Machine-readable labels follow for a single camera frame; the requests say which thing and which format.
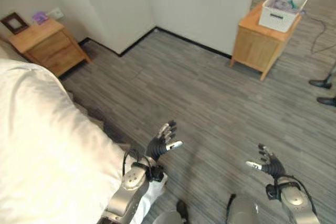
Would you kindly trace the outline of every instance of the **item in basket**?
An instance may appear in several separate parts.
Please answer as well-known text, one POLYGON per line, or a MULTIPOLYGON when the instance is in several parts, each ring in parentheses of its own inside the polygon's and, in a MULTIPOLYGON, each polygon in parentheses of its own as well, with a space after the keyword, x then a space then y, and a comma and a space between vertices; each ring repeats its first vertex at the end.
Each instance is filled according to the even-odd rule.
POLYGON ((299 9, 293 0, 272 0, 268 7, 272 7, 279 10, 284 10, 285 12, 298 13, 299 9))

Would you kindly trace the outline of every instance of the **purple object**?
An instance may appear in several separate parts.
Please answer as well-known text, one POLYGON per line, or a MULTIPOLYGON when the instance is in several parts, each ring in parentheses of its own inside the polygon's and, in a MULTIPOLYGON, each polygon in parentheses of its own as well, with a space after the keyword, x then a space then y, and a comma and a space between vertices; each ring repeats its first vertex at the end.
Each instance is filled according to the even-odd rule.
POLYGON ((34 16, 33 19, 40 25, 44 21, 48 19, 48 16, 45 12, 37 12, 34 16))

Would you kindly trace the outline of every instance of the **black cable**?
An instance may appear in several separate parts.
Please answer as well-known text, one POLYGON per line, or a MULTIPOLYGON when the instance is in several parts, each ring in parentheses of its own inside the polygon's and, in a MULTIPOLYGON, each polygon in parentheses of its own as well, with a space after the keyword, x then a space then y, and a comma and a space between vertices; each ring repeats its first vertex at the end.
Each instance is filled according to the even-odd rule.
POLYGON ((151 181, 152 180, 152 167, 151 167, 151 163, 149 162, 149 160, 148 160, 148 158, 146 156, 143 156, 143 157, 148 162, 148 172, 149 172, 149 178, 150 178, 150 181, 151 181))
MULTIPOLYGON (((281 175, 280 177, 286 177, 286 178, 294 179, 295 181, 297 181, 297 182, 303 187, 303 189, 305 190, 304 192, 306 193, 306 195, 307 195, 307 197, 308 197, 308 199, 309 199, 309 201, 310 201, 312 211, 313 211, 313 213, 317 216, 317 211, 316 211, 316 208, 315 208, 315 204, 314 204, 314 202, 313 202, 313 199, 312 199, 310 193, 308 192, 307 188, 305 187, 305 185, 304 185, 300 180, 298 180, 297 178, 295 178, 295 177, 292 176, 292 175, 281 175)), ((279 179, 280 177, 278 177, 278 178, 275 179, 274 184, 275 184, 275 187, 276 187, 276 188, 279 188, 279 187, 278 187, 278 179, 279 179)))
POLYGON ((122 176, 125 175, 125 164, 126 164, 127 156, 129 154, 133 154, 134 156, 136 156, 136 158, 137 158, 136 161, 137 162, 139 162, 139 160, 140 160, 140 154, 139 154, 138 150, 132 148, 132 149, 129 149, 127 152, 125 152, 124 159, 122 161, 122 176))
POLYGON ((236 196, 237 196, 236 194, 231 194, 229 202, 227 203, 225 224, 228 224, 228 218, 229 218, 229 214, 230 214, 230 208, 231 208, 233 200, 236 198, 236 196))
POLYGON ((334 44, 334 45, 332 45, 332 46, 330 46, 330 47, 323 48, 323 49, 318 50, 318 51, 314 51, 314 47, 315 47, 316 41, 318 40, 318 38, 319 38, 322 34, 324 34, 324 32, 325 32, 326 29, 327 29, 327 26, 325 25, 325 23, 324 23, 322 20, 317 19, 317 18, 312 18, 312 17, 310 17, 306 12, 304 12, 304 13, 305 13, 310 19, 315 20, 315 21, 317 21, 317 22, 320 22, 320 23, 322 24, 322 26, 323 26, 323 30, 322 30, 322 32, 320 32, 320 33, 318 34, 318 36, 316 36, 316 38, 315 38, 313 44, 311 45, 311 48, 310 48, 310 53, 311 53, 311 55, 314 55, 314 54, 317 54, 318 52, 323 52, 323 51, 326 51, 326 50, 329 50, 329 49, 335 47, 336 44, 334 44))

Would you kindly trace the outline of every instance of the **drawer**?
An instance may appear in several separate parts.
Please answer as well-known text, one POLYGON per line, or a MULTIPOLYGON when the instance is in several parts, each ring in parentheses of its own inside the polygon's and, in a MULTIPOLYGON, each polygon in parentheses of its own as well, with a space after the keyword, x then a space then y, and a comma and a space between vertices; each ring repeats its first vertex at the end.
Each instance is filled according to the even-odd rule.
POLYGON ((33 47, 29 53, 39 62, 45 64, 51 55, 68 47, 70 44, 70 39, 62 31, 59 31, 33 47))
POLYGON ((48 59, 43 64, 47 69, 54 73, 56 76, 60 76, 79 62, 84 59, 84 56, 79 50, 74 46, 70 45, 64 48, 48 59))

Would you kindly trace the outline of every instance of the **black baseboard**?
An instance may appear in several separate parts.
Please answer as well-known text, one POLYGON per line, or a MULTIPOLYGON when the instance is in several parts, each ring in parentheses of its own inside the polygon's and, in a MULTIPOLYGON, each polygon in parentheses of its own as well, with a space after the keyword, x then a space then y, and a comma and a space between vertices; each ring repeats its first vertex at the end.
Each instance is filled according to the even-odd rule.
POLYGON ((86 42, 92 40, 95 43, 101 45, 102 47, 106 48, 107 50, 111 51, 112 53, 116 54, 118 57, 123 57, 129 50, 131 50, 133 47, 135 47, 137 44, 139 44, 144 38, 146 38, 149 34, 151 34, 154 30, 156 29, 156 27, 152 28, 151 30, 149 30, 146 34, 144 34, 143 36, 141 36, 141 38, 139 38, 136 42, 134 42, 132 45, 130 45, 128 48, 126 48, 122 53, 117 53, 116 51, 114 51, 113 49, 103 45, 102 43, 99 43, 98 41, 95 41, 94 39, 91 39, 89 37, 86 37, 85 39, 83 39, 82 41, 78 42, 78 44, 80 46, 84 45, 86 42))
POLYGON ((156 29, 156 27, 153 27, 153 28, 150 29, 147 33, 145 33, 143 36, 141 36, 140 39, 138 39, 136 42, 134 42, 132 45, 130 45, 128 48, 126 48, 126 49, 120 54, 120 57, 124 56, 124 54, 126 54, 129 50, 131 50, 133 47, 135 47, 137 44, 139 44, 144 38, 146 38, 149 34, 151 34, 155 29, 156 29))
POLYGON ((196 46, 199 46, 199 47, 201 47, 201 48, 203 48, 203 49, 205 49, 205 50, 208 50, 208 51, 210 51, 210 52, 213 52, 213 53, 215 53, 215 54, 221 55, 221 56, 223 56, 223 57, 225 57, 225 58, 231 59, 231 57, 232 57, 232 56, 229 55, 229 54, 226 54, 226 53, 224 53, 224 52, 218 51, 218 50, 216 50, 216 49, 214 49, 214 48, 208 47, 208 46, 203 45, 203 44, 201 44, 201 43, 195 42, 195 41, 193 41, 193 40, 191 40, 191 39, 188 39, 188 38, 186 38, 186 37, 183 37, 183 36, 181 36, 181 35, 172 33, 171 31, 168 31, 168 30, 163 29, 163 28, 158 27, 158 26, 152 28, 149 32, 147 32, 146 34, 144 34, 141 38, 139 38, 136 42, 134 42, 132 45, 130 45, 128 48, 126 48, 126 49, 125 49, 122 53, 120 53, 120 54, 118 54, 117 52, 115 52, 113 49, 111 49, 111 48, 109 48, 109 47, 107 47, 107 46, 105 46, 105 45, 103 45, 103 44, 101 44, 101 43, 95 41, 94 39, 89 38, 89 37, 87 37, 87 38, 83 39, 82 41, 78 42, 78 44, 79 44, 80 46, 82 46, 82 45, 84 45, 86 42, 92 40, 92 41, 94 41, 95 43, 97 43, 97 44, 101 45, 102 47, 106 48, 107 50, 113 52, 113 53, 116 54, 118 57, 122 57, 122 56, 124 56, 129 50, 131 50, 131 49, 132 49, 133 47, 135 47, 138 43, 140 43, 143 39, 145 39, 149 34, 151 34, 155 29, 157 29, 157 30, 159 30, 159 31, 162 31, 162 32, 164 32, 164 33, 167 33, 167 34, 169 34, 169 35, 172 35, 172 36, 174 36, 174 37, 176 37, 176 38, 179 38, 179 39, 182 39, 182 40, 184 40, 184 41, 187 41, 187 42, 189 42, 189 43, 192 43, 192 44, 194 44, 194 45, 196 45, 196 46))
POLYGON ((90 40, 89 37, 86 37, 85 39, 81 40, 80 42, 78 42, 78 45, 82 46, 84 45, 86 42, 88 42, 90 40))
POLYGON ((188 38, 183 37, 183 36, 181 36, 181 35, 178 35, 178 34, 176 34, 176 33, 172 33, 171 31, 168 31, 168 30, 166 30, 166 29, 163 29, 163 28, 161 28, 161 27, 159 27, 159 26, 157 26, 156 28, 157 28, 159 31, 163 31, 163 32, 165 32, 165 33, 167 33, 167 34, 170 34, 170 35, 176 37, 176 38, 182 39, 182 40, 187 41, 187 42, 189 42, 189 43, 191 43, 191 44, 194 44, 194 45, 196 45, 196 46, 199 46, 199 47, 201 47, 201 48, 203 48, 203 49, 205 49, 205 50, 208 50, 208 51, 213 52, 213 53, 215 53, 215 54, 224 56, 225 58, 231 59, 231 57, 232 57, 231 55, 229 55, 229 54, 227 54, 227 53, 225 53, 225 52, 218 51, 218 50, 216 50, 216 49, 214 49, 214 48, 212 48, 212 47, 208 47, 208 46, 206 46, 206 45, 204 45, 204 44, 195 42, 195 41, 193 41, 193 40, 191 40, 191 39, 188 39, 188 38))

